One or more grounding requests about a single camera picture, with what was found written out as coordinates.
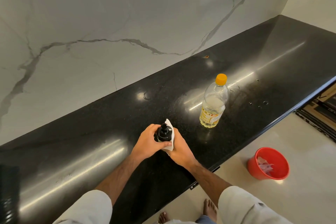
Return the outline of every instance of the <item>hand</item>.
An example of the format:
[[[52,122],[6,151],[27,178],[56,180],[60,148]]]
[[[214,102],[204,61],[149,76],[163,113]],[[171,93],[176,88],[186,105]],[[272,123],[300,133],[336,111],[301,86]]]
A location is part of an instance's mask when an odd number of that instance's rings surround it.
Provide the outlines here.
[[[174,150],[166,152],[176,164],[189,170],[198,161],[177,128],[174,128],[174,135]]]
[[[134,146],[131,156],[135,157],[140,162],[145,158],[149,158],[158,150],[164,147],[171,146],[171,142],[156,142],[154,133],[161,125],[150,124],[140,135],[136,145]]]

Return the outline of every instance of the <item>beige floor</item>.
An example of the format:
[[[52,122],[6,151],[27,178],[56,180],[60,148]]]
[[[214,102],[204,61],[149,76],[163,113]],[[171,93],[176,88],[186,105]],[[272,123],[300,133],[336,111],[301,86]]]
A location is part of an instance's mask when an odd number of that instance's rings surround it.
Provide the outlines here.
[[[258,181],[249,175],[246,160],[264,146],[279,150],[287,158],[291,168],[287,179]],[[295,114],[225,161],[216,174],[252,193],[293,223],[336,223],[336,144]],[[195,221],[205,198],[200,186],[187,190],[144,224],[155,223],[162,211],[172,219]]]

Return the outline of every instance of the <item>bare foot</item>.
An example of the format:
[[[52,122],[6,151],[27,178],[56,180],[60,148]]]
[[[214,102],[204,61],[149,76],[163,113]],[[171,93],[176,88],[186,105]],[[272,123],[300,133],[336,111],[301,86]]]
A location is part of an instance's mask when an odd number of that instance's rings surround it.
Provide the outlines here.
[[[217,223],[216,206],[210,199],[204,200],[203,215],[208,216],[213,222]]]
[[[159,216],[159,223],[163,224],[170,221],[170,218],[168,217],[168,214],[166,214],[166,212],[163,212],[160,214]]]

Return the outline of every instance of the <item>yellow bottle cap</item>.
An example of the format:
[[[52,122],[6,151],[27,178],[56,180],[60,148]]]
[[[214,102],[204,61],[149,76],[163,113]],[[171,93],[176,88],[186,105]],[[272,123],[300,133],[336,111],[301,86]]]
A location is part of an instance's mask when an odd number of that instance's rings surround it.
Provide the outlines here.
[[[225,74],[219,74],[216,77],[216,84],[223,86],[226,83],[227,79],[228,77]]]

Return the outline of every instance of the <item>red bucket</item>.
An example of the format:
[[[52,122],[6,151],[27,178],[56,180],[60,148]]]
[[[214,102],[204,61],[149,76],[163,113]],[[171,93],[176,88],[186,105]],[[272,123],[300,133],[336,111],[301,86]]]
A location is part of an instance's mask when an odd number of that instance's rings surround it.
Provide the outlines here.
[[[257,158],[262,157],[269,164],[273,164],[270,175],[265,174],[258,165]],[[262,147],[256,151],[254,156],[247,162],[249,173],[258,180],[273,179],[283,180],[289,175],[289,164],[286,158],[277,150],[269,147]]]

